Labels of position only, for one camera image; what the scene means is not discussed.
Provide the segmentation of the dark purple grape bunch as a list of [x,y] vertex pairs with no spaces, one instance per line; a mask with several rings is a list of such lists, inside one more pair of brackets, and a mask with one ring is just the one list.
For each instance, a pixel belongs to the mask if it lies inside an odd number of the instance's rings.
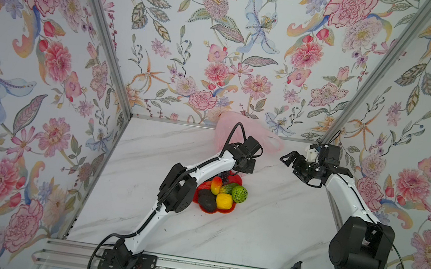
[[221,172],[217,175],[219,178],[221,178],[222,183],[224,185],[229,183],[229,177],[230,177],[230,172],[229,171],[225,171],[225,172]]

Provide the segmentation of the red yellow mango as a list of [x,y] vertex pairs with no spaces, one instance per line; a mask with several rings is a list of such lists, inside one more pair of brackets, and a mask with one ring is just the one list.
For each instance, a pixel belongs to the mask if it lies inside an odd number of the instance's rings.
[[213,180],[211,181],[211,187],[210,187],[211,193],[214,196],[219,195],[221,193],[222,186],[223,186],[222,178],[218,176],[214,177]]

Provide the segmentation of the green round textured fruit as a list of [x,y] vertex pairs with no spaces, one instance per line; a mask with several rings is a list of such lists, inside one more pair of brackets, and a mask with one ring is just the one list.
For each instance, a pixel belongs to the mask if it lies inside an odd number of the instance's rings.
[[243,186],[236,186],[231,191],[233,202],[236,204],[244,203],[248,198],[248,191]]

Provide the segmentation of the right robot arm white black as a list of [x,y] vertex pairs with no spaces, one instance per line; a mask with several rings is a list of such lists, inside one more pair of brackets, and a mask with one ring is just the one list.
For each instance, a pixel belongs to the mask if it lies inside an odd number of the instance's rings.
[[300,154],[280,158],[304,184],[312,180],[326,188],[338,231],[328,250],[317,257],[299,261],[290,269],[384,269],[394,244],[394,230],[375,218],[359,193],[352,172],[340,165],[340,148],[313,144]]

